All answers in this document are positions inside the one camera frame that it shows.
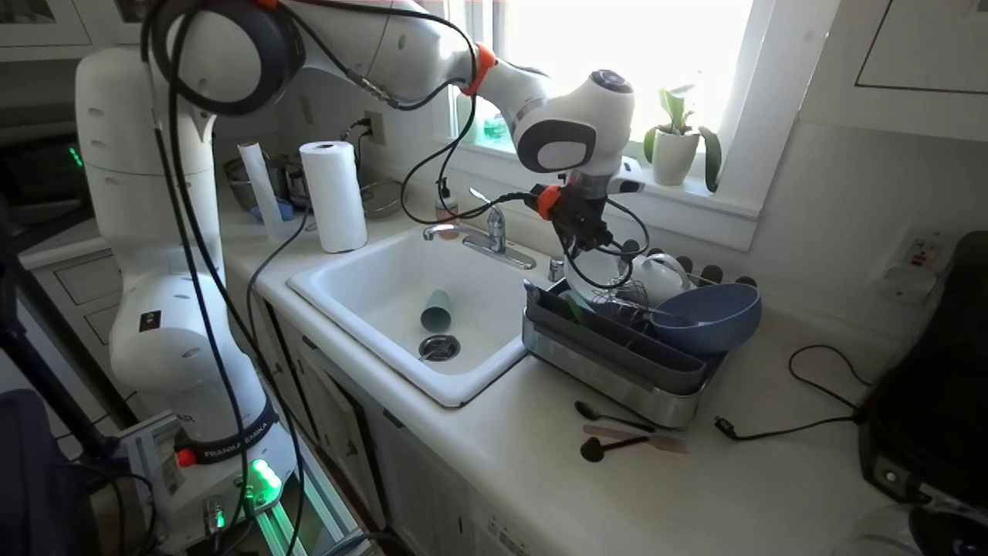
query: window sill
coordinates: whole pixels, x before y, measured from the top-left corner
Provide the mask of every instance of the window sill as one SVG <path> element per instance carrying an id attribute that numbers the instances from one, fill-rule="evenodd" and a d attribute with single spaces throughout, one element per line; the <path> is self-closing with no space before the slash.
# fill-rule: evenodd
<path id="1" fill-rule="evenodd" d="M 439 138 L 436 141 L 449 142 Z M 488 139 L 481 143 L 461 143 L 450 167 L 526 191 L 533 184 L 554 179 L 554 176 L 547 178 L 544 174 L 528 172 L 509 143 Z M 645 183 L 645 189 L 637 194 L 632 205 L 635 213 L 649 226 L 742 251 L 751 245 L 761 207 L 714 195 L 706 190 L 701 178 L 691 176 L 680 187 L 667 187 L 654 183 L 650 167 L 638 171 L 638 179 Z M 622 203 L 620 196 L 616 200 Z M 612 207 L 607 208 L 606 214 L 609 218 L 628 219 Z"/>

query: white countertop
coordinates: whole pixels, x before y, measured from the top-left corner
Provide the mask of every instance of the white countertop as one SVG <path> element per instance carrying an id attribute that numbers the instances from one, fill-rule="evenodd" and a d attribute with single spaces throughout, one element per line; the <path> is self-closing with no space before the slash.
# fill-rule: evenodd
<path id="1" fill-rule="evenodd" d="M 370 222 L 370 242 L 410 226 L 400 215 Z M 243 281 L 269 251 L 256 237 L 224 229 L 228 272 Z M 592 464 L 579 455 L 587 435 L 573 402 L 621 414 L 617 405 L 528 357 L 466 407 L 441 408 L 286 285 L 333 256 L 314 232 L 304 233 L 268 267 L 258 290 L 552 554 L 823 556 L 865 513 L 890 504 L 862 478 L 849 423 L 750 443 L 733 443 L 713 428 L 714 415 L 729 417 L 744 434 L 847 414 L 786 372 L 796 348 L 834 340 L 802 321 L 766 310 L 761 329 L 725 362 L 683 435 L 689 454 L 639 445 Z M 868 346 L 838 339 L 852 360 L 875 359 Z M 798 365 L 852 399 L 863 392 L 833 354 L 807 352 Z"/>

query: sink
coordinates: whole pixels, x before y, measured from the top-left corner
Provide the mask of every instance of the sink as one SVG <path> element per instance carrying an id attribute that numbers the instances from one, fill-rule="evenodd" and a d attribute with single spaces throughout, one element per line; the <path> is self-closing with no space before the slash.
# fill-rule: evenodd
<path id="1" fill-rule="evenodd" d="M 526 353 L 522 345 L 522 280 L 548 281 L 548 257 L 521 270 L 415 228 L 293 276 L 288 284 L 326 317 L 395 371 L 446 407 L 459 407 L 494 382 Z M 448 361 L 420 361 L 419 344 L 433 335 L 419 318 L 430 294 L 450 295 L 453 323 L 443 334 L 459 341 Z"/>

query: sink drain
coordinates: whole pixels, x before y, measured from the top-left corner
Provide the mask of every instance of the sink drain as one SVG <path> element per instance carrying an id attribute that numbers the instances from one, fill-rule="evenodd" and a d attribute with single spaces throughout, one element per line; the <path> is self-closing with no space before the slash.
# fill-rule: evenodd
<path id="1" fill-rule="evenodd" d="M 449 334 L 436 334 L 419 344 L 420 361 L 449 361 L 459 354 L 459 340 Z"/>

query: faucet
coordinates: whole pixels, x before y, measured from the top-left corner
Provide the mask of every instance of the faucet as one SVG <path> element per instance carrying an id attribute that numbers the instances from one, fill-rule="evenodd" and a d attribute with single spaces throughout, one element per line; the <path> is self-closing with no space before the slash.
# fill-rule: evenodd
<path id="1" fill-rule="evenodd" d="M 472 187 L 470 194 L 484 203 L 490 203 L 483 194 Z M 508 246 L 505 239 L 504 213 L 497 207 L 490 208 L 490 215 L 487 217 L 487 234 L 457 224 L 436 224 L 422 230 L 422 239 L 432 241 L 440 232 L 464 233 L 466 237 L 463 238 L 463 244 L 467 247 L 523 270 L 535 268 L 535 259 Z"/>

